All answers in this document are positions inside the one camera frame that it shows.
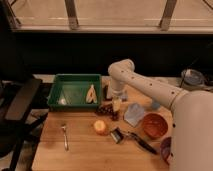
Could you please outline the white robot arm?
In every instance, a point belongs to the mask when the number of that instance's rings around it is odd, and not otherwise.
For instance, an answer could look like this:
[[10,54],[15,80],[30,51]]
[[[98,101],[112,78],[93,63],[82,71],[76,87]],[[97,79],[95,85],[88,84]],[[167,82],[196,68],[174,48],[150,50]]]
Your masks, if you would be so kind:
[[108,74],[114,95],[129,85],[172,115],[169,171],[213,171],[213,93],[140,75],[130,59],[110,64]]

